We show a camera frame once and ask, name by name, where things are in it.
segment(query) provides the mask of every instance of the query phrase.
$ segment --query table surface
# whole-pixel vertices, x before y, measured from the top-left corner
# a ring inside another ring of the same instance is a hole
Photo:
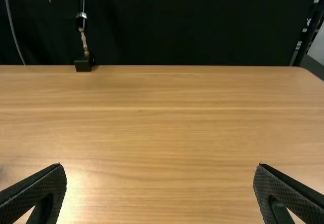
[[[58,223],[263,223],[260,162],[324,193],[323,126],[297,67],[0,66],[0,189],[60,162]]]

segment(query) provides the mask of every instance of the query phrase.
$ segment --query black curtain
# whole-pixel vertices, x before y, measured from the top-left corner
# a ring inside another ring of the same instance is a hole
[[[9,0],[27,64],[73,64],[78,0]],[[99,64],[288,65],[313,0],[87,0]],[[21,64],[1,0],[1,64]]]

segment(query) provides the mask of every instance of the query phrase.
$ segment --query white cable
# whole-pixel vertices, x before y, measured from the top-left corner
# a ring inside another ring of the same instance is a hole
[[[11,33],[12,33],[12,36],[14,38],[14,41],[15,41],[15,44],[16,44],[16,48],[17,48],[17,51],[18,51],[18,54],[19,54],[19,57],[23,63],[23,65],[26,65],[26,62],[20,52],[20,48],[19,48],[19,45],[18,45],[18,42],[17,42],[17,38],[16,38],[16,34],[15,34],[15,30],[14,30],[14,25],[12,23],[12,18],[11,18],[11,13],[10,13],[10,6],[9,6],[9,0],[5,0],[6,2],[6,8],[7,8],[7,13],[8,13],[8,19],[9,19],[9,24],[10,24],[10,29],[11,29]]]

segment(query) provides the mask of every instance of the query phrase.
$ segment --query wooden table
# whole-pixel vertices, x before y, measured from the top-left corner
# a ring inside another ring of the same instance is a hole
[[[296,67],[0,66],[0,189],[60,162],[58,223],[263,223],[267,163],[324,193],[324,83]]]

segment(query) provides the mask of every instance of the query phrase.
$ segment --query white wall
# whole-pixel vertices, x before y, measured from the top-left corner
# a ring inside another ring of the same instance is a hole
[[[321,64],[324,64],[324,24],[319,29],[312,46],[307,53]]]

